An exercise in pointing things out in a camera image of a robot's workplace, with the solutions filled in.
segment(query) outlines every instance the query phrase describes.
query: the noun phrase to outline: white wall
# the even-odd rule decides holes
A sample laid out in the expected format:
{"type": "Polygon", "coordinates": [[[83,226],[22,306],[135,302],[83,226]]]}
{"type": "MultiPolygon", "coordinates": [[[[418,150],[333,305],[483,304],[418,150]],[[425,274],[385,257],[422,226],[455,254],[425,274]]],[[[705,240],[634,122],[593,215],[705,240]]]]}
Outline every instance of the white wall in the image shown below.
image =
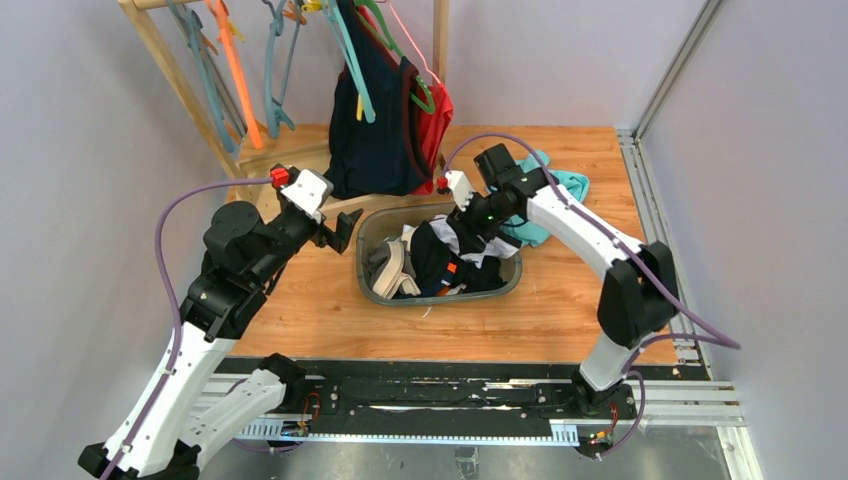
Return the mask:
{"type": "MultiPolygon", "coordinates": [[[[264,122],[263,73],[271,13],[254,2],[230,2],[254,108],[264,122]]],[[[635,126],[674,58],[703,0],[452,0],[449,86],[455,123],[635,126]]],[[[394,0],[421,51],[432,53],[432,0],[394,0]]],[[[207,36],[216,26],[193,4],[207,36]]],[[[392,36],[421,62],[388,8],[392,36]]],[[[295,123],[328,123],[342,57],[321,13],[301,29],[285,109],[295,123]]],[[[277,40],[281,81],[294,24],[277,40]]],[[[226,60],[219,65],[229,76],[226,60]]]]}
{"type": "Polygon", "coordinates": [[[848,4],[725,2],[645,143],[765,478],[848,468],[848,4]]]}
{"type": "MultiPolygon", "coordinates": [[[[223,174],[114,2],[0,18],[0,478],[82,479],[80,451],[115,430],[167,341],[159,211],[223,174]]],[[[166,227],[180,292],[222,195],[166,227]]]]}

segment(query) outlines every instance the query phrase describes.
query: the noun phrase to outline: wooden floor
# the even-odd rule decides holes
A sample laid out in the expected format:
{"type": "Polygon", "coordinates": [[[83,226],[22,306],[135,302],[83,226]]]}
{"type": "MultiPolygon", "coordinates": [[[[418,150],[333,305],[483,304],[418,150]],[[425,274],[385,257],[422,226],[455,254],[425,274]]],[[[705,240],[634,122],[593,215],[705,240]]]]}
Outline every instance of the wooden floor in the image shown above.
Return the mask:
{"type": "MultiPolygon", "coordinates": [[[[445,154],[462,140],[487,130],[520,136],[551,157],[554,169],[587,175],[585,204],[624,233],[642,238],[627,172],[612,128],[452,127],[445,154]]],[[[275,148],[290,148],[326,138],[326,127],[298,126],[275,148]]],[[[454,162],[482,190],[471,159],[497,139],[477,140],[454,162]]],[[[520,147],[505,142],[515,158],[520,147]]],[[[256,152],[246,150],[244,156],[256,152]]],[[[363,219],[376,210],[449,197],[380,197],[356,205],[363,219]]],[[[273,217],[273,192],[257,202],[273,217]]],[[[511,293],[488,300],[427,307],[378,306],[359,291],[355,246],[344,255],[305,247],[283,274],[276,291],[254,318],[234,354],[291,357],[415,359],[487,362],[580,362],[599,333],[595,317],[600,281],[556,239],[521,251],[524,274],[511,293]]],[[[669,342],[652,346],[641,363],[676,363],[669,342]]]]}

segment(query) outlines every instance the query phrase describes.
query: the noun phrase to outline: clothes rack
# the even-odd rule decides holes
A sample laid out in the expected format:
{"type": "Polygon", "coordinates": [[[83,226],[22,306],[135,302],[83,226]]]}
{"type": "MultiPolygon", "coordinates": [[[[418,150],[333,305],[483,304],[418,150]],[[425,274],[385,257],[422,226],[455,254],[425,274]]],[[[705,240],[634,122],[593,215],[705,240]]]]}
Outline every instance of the clothes rack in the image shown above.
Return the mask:
{"type": "MultiPolygon", "coordinates": [[[[197,1],[173,0],[173,3],[186,4],[197,1]]],[[[150,17],[150,10],[167,8],[167,0],[117,0],[117,2],[138,32],[150,55],[156,61],[159,69],[162,70],[168,83],[197,126],[203,140],[209,145],[228,177],[249,178],[263,175],[263,172],[267,174],[266,167],[274,163],[294,165],[298,168],[314,168],[319,171],[326,169],[330,158],[326,140],[283,151],[258,152],[254,155],[243,156],[241,159],[234,158],[227,153],[205,106],[198,99],[162,33],[150,17]]],[[[445,69],[447,66],[448,10],[449,0],[433,0],[433,71],[442,79],[446,76],[445,69]]],[[[238,187],[236,193],[239,198],[256,203],[260,189],[261,186],[244,186],[238,187]]],[[[341,210],[354,207],[371,197],[373,195],[343,201],[335,201],[331,198],[324,210],[341,210]]]]}

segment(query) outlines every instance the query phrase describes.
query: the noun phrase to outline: laundry basket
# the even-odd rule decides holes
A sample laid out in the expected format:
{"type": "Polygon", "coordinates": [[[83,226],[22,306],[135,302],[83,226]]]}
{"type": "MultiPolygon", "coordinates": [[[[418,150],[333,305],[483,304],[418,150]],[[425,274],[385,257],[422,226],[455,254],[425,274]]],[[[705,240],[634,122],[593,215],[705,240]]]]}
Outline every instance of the laundry basket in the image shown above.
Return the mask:
{"type": "Polygon", "coordinates": [[[497,297],[508,293],[518,285],[521,278],[521,254],[516,253],[510,258],[501,259],[501,278],[507,282],[497,290],[488,292],[460,293],[447,297],[404,298],[392,300],[382,298],[368,287],[365,278],[365,256],[387,238],[397,238],[403,233],[404,225],[418,226],[421,222],[432,220],[439,214],[448,214],[453,210],[453,203],[435,205],[419,205],[415,207],[389,208],[375,212],[362,222],[356,236],[356,276],[362,293],[374,303],[390,307],[409,307],[421,305],[436,305],[441,303],[463,302],[481,298],[497,297]]]}

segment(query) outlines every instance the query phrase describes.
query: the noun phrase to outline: robotic arm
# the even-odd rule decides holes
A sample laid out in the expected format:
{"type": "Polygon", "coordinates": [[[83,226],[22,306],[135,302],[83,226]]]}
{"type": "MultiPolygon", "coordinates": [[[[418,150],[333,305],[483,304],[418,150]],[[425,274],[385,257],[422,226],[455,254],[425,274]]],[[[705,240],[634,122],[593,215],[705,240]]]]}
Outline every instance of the robotic arm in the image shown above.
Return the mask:
{"type": "MultiPolygon", "coordinates": [[[[602,333],[572,378],[572,398],[584,414],[606,406],[620,389],[624,370],[640,345],[677,313],[621,246],[626,246],[677,296],[671,252],[664,244],[643,245],[580,205],[562,185],[551,185],[540,169],[523,172],[503,144],[475,159],[491,193],[483,197],[464,173],[449,171],[440,191],[453,194],[449,215],[458,235],[481,246],[500,225],[520,215],[550,231],[582,258],[603,281],[598,321],[602,333]],[[571,200],[565,205],[560,196],[571,200]],[[601,225],[616,239],[599,230],[601,225]]],[[[196,480],[215,453],[244,425],[263,413],[292,410],[303,397],[305,372],[275,354],[202,415],[186,419],[209,377],[264,305],[287,262],[309,241],[342,253],[362,214],[340,214],[336,231],[324,225],[321,206],[332,184],[311,170],[275,167],[272,184],[281,213],[267,224],[255,206],[232,202],[214,214],[203,236],[201,274],[180,307],[180,349],[167,370],[165,352],[157,372],[126,421],[104,443],[86,447],[79,464],[107,480],[196,480]],[[162,382],[163,373],[168,381],[162,382]],[[151,395],[158,401],[148,406],[151,395]],[[139,417],[145,417],[137,425],[139,417]],[[125,439],[132,437],[130,445],[125,439]]]]}
{"type": "Polygon", "coordinates": [[[457,205],[450,217],[454,226],[465,229],[458,235],[477,237],[482,244],[494,238],[507,219],[520,215],[551,232],[603,282],[598,306],[602,332],[572,379],[579,409],[583,413],[596,411],[622,384],[623,370],[642,342],[677,314],[677,309],[645,281],[620,244],[635,252],[676,297],[677,277],[671,251],[661,242],[643,245],[616,230],[577,202],[563,185],[550,185],[541,169],[525,173],[503,144],[484,151],[474,158],[474,163],[491,190],[486,197],[474,191],[464,173],[449,171],[445,175],[447,190],[457,205]],[[569,206],[560,200],[555,188],[570,200],[569,206]],[[610,241],[595,223],[614,233],[617,240],[610,241]]]}
{"type": "Polygon", "coordinates": [[[275,408],[291,409],[303,398],[305,372],[275,354],[250,377],[198,417],[186,419],[204,385],[265,304],[286,263],[310,240],[343,253],[362,210],[340,214],[336,231],[319,210],[333,185],[311,170],[275,167],[272,184],[281,213],[267,224],[248,202],[228,203],[212,217],[203,235],[201,273],[180,307],[181,341],[174,367],[166,370],[167,350],[157,372],[118,430],[90,445],[79,464],[95,477],[107,468],[109,480],[194,480],[215,453],[244,425],[275,408]],[[162,373],[169,375],[161,381],[162,373]],[[137,419],[153,394],[157,400],[137,419]],[[135,429],[131,445],[124,445],[135,429]]]}

